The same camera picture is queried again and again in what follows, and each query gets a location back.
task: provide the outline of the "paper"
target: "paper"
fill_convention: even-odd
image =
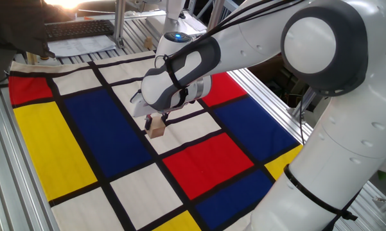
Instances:
[[[84,55],[116,48],[116,44],[105,35],[49,42],[48,45],[57,57]]]

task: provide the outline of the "white square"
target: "white square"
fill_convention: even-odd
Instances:
[[[62,96],[81,90],[101,87],[101,83],[92,70],[76,71],[62,77],[53,78],[53,80]]]
[[[249,212],[244,217],[240,218],[238,221],[234,222],[234,224],[230,225],[224,231],[242,231],[250,224],[251,213]]]
[[[123,230],[101,188],[56,205],[51,210],[61,231]]]
[[[99,68],[107,83],[144,77],[150,68],[154,68],[154,58]]]
[[[146,138],[158,154],[163,154],[186,142],[194,141],[220,129],[210,114],[203,113],[167,126],[164,135],[161,137],[150,139],[146,135]]]
[[[118,85],[113,87],[114,93],[116,93],[117,97],[120,99],[121,103],[124,105],[124,107],[130,114],[133,113],[134,108],[136,107],[136,105],[130,102],[130,99],[137,92],[137,90],[140,89],[140,84],[141,84],[141,81],[136,81],[133,83]],[[201,107],[200,103],[197,103],[197,102],[193,104],[189,103],[180,110],[175,110],[173,112],[170,112],[168,116],[168,120],[180,118],[182,116],[186,116],[188,114],[191,114],[193,112],[196,112],[202,109],[203,107]],[[152,114],[152,116],[160,116],[160,114],[154,113]],[[144,130],[144,126],[146,123],[145,116],[140,116],[136,118],[133,117],[133,119],[137,123],[140,130]]]
[[[182,205],[156,164],[115,180],[111,186],[137,230]]]

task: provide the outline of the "fabric mat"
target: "fabric mat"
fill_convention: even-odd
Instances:
[[[154,52],[12,64],[10,99],[61,230],[243,230],[301,145],[227,73],[149,139],[130,98]]]

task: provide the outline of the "black cable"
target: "black cable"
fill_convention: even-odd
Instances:
[[[275,4],[272,4],[271,6],[268,6],[268,7],[266,7],[266,8],[257,10],[257,11],[255,11],[255,12],[252,12],[252,13],[250,13],[250,14],[248,14],[248,15],[246,15],[246,16],[240,18],[240,19],[237,19],[237,20],[234,21],[234,22],[231,22],[231,23],[229,23],[229,24],[223,26],[221,30],[225,30],[225,29],[227,29],[227,28],[229,28],[229,27],[231,27],[231,26],[235,26],[235,25],[237,25],[237,24],[240,24],[240,23],[243,23],[243,22],[247,22],[247,21],[249,21],[249,20],[253,20],[253,19],[257,18],[257,17],[262,17],[262,16],[268,15],[268,14],[270,14],[270,13],[274,13],[274,12],[278,12],[278,11],[280,11],[280,10],[284,10],[284,9],[286,9],[285,7],[284,7],[284,8],[281,8],[281,9],[278,9],[278,10],[276,10],[276,11],[274,11],[274,12],[268,12],[268,13],[266,13],[266,14],[259,15],[259,14],[261,14],[261,13],[267,12],[267,11],[269,11],[269,10],[272,10],[272,9],[274,9],[274,8],[277,8],[277,7],[279,7],[279,6],[283,6],[284,4],[288,4],[288,3],[291,3],[291,2],[294,2],[294,1],[296,1],[296,0],[288,0],[288,1],[287,1],[287,0],[284,0],[284,1],[281,1],[281,2],[278,2],[278,3],[275,3]]]
[[[229,27],[231,27],[231,26],[235,26],[235,25],[237,25],[237,24],[239,24],[239,23],[245,22],[247,19],[248,19],[248,20],[251,20],[252,17],[258,16],[258,15],[261,14],[261,13],[267,12],[267,11],[269,11],[269,10],[272,10],[272,9],[278,7],[278,6],[282,6],[282,5],[284,5],[284,4],[288,4],[288,3],[291,3],[291,2],[296,1],[296,0],[283,0],[283,1],[281,1],[281,2],[272,4],[272,5],[270,5],[270,6],[266,7],[266,8],[262,8],[262,9],[260,9],[260,10],[257,10],[257,11],[255,11],[255,12],[253,12],[253,13],[250,13],[250,14],[248,14],[248,15],[246,15],[246,16],[244,16],[244,17],[242,17],[242,18],[240,18],[240,19],[238,19],[238,20],[236,20],[236,21],[234,21],[234,22],[232,22],[232,23],[227,24],[229,21],[231,21],[231,20],[234,19],[235,17],[237,17],[237,16],[243,14],[244,12],[247,12],[247,11],[249,11],[249,10],[251,10],[251,9],[253,9],[253,8],[255,8],[255,7],[257,7],[257,6],[260,6],[260,5],[262,5],[262,4],[269,3],[269,2],[271,2],[271,1],[272,1],[272,0],[264,0],[264,1],[260,1],[260,2],[258,2],[258,3],[254,3],[254,4],[250,5],[250,6],[247,6],[247,7],[243,8],[243,9],[239,10],[237,13],[235,13],[235,14],[233,14],[232,16],[226,18],[226,19],[225,19],[224,21],[222,21],[220,24],[218,24],[217,26],[215,26],[212,30],[210,30],[210,31],[208,31],[207,33],[203,34],[200,38],[196,39],[194,42],[188,44],[187,46],[184,46],[182,49],[178,50],[176,53],[174,53],[173,55],[171,55],[171,56],[170,56],[170,60],[172,60],[172,59],[174,59],[174,58],[177,58],[178,56],[184,54],[185,52],[188,52],[189,50],[191,50],[191,49],[197,47],[197,44],[199,44],[201,41],[203,41],[204,39],[207,39],[207,38],[213,36],[214,34],[220,32],[220,31],[222,31],[222,30],[225,30],[225,29],[227,29],[227,28],[229,28]]]
[[[154,59],[154,68],[157,68],[157,66],[156,66],[156,61],[157,61],[157,58],[159,58],[159,57],[164,57],[164,55],[159,55],[159,56],[156,56],[155,57],[155,59]]]
[[[295,5],[299,4],[299,3],[302,3],[303,1],[304,1],[304,0],[300,0],[298,3],[294,3],[294,4],[290,5],[290,6],[286,6],[286,7],[280,8],[280,9],[278,9],[278,10],[274,10],[274,11],[272,11],[272,12],[268,12],[268,13],[265,13],[265,14],[263,14],[263,15],[259,15],[259,16],[253,17],[253,18],[251,18],[251,19],[247,19],[247,20],[244,21],[244,22],[248,22],[248,21],[253,20],[253,19],[258,19],[259,17],[266,16],[266,15],[269,15],[269,14],[272,14],[272,13],[276,13],[276,12],[278,12],[278,11],[280,11],[280,10],[285,10],[285,9],[287,9],[287,8],[289,8],[289,7],[292,7],[292,6],[295,6]]]
[[[303,124],[302,124],[303,118],[301,117],[302,111],[303,111],[303,96],[301,96],[301,101],[300,101],[300,131],[301,131],[301,140],[303,141],[303,145],[305,145],[304,135],[303,135]]]

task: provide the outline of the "small wooden cube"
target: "small wooden cube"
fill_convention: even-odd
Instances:
[[[156,137],[163,136],[165,129],[166,129],[166,125],[161,120],[161,117],[155,116],[155,117],[152,117],[152,123],[150,125],[150,129],[146,130],[146,132],[150,139],[154,139]]]
[[[146,40],[144,40],[144,47],[148,49],[153,49],[153,38],[152,37],[146,37]]]

